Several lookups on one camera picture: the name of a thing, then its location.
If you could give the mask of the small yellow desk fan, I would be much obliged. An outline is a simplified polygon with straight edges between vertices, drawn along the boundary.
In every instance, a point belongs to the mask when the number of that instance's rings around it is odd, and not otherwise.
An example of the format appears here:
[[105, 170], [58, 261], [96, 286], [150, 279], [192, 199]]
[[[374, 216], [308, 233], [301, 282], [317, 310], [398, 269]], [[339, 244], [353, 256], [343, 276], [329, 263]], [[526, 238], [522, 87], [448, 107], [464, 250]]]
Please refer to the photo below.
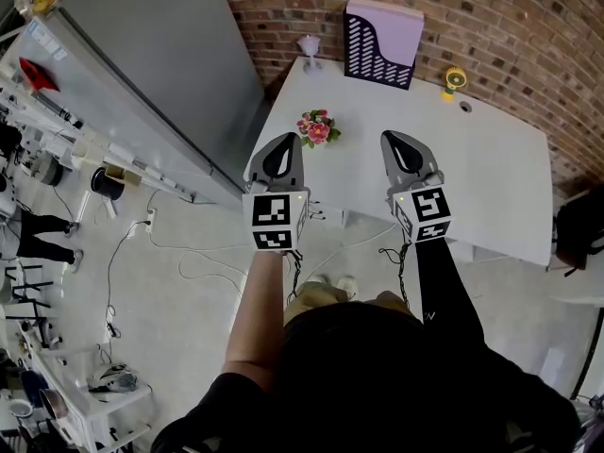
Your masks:
[[445, 102], [454, 100], [455, 91], [466, 86], [468, 78], [466, 72], [459, 67], [450, 67], [445, 71], [445, 86], [442, 90], [442, 98]]

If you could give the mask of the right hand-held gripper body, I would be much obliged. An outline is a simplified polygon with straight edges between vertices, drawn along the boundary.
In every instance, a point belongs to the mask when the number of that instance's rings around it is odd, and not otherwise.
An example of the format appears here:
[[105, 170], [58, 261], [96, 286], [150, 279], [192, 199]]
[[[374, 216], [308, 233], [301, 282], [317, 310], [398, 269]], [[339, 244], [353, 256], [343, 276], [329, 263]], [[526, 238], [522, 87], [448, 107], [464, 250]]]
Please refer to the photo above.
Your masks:
[[444, 238], [452, 223], [442, 172], [428, 174], [406, 187], [392, 186], [388, 190], [388, 203], [401, 226], [405, 243]]

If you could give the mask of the white workbench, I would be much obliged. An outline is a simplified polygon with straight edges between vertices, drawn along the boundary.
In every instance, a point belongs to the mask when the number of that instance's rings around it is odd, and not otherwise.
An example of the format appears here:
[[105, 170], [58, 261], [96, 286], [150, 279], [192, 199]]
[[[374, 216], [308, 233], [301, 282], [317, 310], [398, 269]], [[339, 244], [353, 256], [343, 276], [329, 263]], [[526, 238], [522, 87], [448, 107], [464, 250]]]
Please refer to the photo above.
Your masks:
[[33, 371], [40, 374], [48, 389], [57, 393], [65, 414], [57, 419], [60, 427], [72, 429], [70, 435], [84, 453], [116, 453], [151, 430], [144, 424], [122, 437], [111, 437], [109, 416], [126, 406], [152, 394], [152, 388], [142, 382], [127, 393], [93, 394], [88, 385], [79, 383], [67, 365], [69, 359], [105, 352], [108, 344], [93, 344], [79, 348], [44, 348], [34, 335], [25, 335], [27, 351]]

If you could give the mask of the small cardboard box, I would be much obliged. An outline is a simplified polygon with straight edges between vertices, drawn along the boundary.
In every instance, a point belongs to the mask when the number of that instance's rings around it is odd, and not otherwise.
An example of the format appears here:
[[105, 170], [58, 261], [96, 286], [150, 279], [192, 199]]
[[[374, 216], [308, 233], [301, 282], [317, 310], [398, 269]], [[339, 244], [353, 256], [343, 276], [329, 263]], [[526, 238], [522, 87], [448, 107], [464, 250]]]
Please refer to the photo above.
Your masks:
[[133, 187], [140, 186], [142, 182], [142, 178], [136, 173], [113, 164], [107, 165], [105, 175], [118, 183]]

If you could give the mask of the black round bin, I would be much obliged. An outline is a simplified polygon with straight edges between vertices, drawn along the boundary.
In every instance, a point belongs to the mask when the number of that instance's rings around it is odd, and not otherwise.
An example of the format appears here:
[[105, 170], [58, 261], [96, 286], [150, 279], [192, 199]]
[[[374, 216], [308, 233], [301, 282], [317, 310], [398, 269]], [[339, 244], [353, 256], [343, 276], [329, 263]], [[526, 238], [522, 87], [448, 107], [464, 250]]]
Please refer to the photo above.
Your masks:
[[111, 201], [118, 200], [125, 185], [106, 175], [106, 168], [97, 168], [91, 177], [91, 190]]

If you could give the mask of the person's khaki trousers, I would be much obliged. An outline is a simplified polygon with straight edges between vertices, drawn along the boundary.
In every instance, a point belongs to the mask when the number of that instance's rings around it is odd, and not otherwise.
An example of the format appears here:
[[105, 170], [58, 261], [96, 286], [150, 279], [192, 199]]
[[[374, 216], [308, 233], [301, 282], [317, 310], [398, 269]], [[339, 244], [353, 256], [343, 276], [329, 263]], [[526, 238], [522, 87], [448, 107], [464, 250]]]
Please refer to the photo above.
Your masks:
[[[323, 287], [304, 287], [302, 284], [297, 290], [295, 299], [284, 310], [284, 324], [287, 325], [296, 316], [306, 311], [347, 303], [359, 303], [359, 300], [352, 299], [348, 301], [342, 290], [330, 284]], [[383, 291], [376, 298], [363, 301], [363, 304], [395, 310], [413, 316], [406, 302], [391, 291]]]

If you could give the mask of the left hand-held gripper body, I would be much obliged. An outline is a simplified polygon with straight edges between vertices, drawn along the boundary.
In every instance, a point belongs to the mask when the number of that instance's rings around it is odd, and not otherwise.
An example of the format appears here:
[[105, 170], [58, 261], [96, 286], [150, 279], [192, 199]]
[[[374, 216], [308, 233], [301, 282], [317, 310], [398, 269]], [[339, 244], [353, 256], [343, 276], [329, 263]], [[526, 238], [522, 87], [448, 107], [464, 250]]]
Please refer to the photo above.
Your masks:
[[257, 251], [296, 251], [309, 216], [310, 189], [254, 180], [243, 195], [243, 212]]

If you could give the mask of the pink flowers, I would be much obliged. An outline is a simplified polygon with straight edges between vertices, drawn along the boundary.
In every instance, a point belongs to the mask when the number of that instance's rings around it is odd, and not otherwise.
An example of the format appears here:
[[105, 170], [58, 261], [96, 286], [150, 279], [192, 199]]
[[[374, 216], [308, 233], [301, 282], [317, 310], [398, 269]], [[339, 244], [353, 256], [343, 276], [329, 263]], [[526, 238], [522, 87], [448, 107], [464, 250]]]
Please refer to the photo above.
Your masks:
[[326, 109], [313, 109], [303, 113], [296, 126], [301, 134], [302, 145], [309, 148], [338, 141], [342, 135]]

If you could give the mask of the person's right shoe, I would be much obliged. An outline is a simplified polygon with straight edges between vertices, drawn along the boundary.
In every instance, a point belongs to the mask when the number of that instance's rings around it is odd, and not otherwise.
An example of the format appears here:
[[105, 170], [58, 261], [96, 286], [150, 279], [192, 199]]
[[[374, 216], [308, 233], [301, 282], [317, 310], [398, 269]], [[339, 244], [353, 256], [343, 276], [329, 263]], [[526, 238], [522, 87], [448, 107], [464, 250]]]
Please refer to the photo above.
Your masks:
[[359, 293], [359, 283], [351, 276], [340, 277], [336, 283], [336, 288], [345, 293], [348, 301], [354, 299]]

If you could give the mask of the person's right forearm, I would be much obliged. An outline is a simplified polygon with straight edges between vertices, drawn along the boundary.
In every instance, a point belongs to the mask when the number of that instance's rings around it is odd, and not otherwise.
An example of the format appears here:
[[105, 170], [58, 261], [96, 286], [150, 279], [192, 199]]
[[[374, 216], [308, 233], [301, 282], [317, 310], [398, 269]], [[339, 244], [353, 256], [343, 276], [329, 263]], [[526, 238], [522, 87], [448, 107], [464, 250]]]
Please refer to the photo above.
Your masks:
[[445, 239], [417, 243], [415, 250], [427, 333], [443, 344], [483, 346], [482, 324]]

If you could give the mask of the red holder on refrigerator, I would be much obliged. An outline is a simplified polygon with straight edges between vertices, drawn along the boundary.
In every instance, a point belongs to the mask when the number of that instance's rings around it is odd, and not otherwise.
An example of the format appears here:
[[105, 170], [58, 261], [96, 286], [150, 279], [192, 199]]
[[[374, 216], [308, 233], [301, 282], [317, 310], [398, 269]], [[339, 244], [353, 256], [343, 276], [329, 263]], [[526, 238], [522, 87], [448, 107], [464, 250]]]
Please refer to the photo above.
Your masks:
[[43, 67], [24, 58], [19, 58], [19, 64], [35, 92], [39, 92], [43, 89], [59, 91], [59, 87]]

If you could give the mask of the person's black shirt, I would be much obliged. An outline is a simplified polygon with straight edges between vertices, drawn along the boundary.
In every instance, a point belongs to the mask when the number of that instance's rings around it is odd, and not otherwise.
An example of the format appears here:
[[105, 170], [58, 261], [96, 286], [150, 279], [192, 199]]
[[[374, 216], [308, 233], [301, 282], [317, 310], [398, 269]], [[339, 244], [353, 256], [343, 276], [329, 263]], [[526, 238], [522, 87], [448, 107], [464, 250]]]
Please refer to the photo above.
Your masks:
[[485, 345], [358, 302], [285, 328], [272, 384], [223, 373], [151, 453], [572, 453], [571, 402]]

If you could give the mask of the white and black helmet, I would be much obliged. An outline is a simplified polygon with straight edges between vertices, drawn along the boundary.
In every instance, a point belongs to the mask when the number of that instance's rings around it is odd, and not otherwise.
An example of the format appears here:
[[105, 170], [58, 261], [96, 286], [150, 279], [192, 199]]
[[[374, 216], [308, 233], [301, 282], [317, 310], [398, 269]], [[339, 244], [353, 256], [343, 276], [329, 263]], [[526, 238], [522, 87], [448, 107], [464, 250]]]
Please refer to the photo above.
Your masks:
[[87, 379], [91, 393], [127, 394], [138, 389], [137, 375], [124, 363], [104, 363]]

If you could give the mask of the purple and black file holder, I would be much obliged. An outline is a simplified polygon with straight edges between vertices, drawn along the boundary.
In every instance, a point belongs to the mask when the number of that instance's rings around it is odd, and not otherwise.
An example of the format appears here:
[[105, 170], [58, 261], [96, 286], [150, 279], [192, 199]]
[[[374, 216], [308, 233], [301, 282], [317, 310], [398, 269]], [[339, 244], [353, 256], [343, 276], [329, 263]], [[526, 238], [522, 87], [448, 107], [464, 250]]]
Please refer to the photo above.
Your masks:
[[369, 0], [348, 0], [343, 17], [344, 74], [408, 90], [425, 25], [423, 12]]

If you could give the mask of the person's left forearm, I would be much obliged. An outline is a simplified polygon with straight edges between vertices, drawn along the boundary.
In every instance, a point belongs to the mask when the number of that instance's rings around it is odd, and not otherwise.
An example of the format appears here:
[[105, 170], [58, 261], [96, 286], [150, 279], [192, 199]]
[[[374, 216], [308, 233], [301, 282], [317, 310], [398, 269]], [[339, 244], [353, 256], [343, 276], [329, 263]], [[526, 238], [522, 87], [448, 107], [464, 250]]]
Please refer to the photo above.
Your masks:
[[254, 254], [222, 368], [264, 390], [273, 383], [284, 342], [283, 263], [279, 253]]

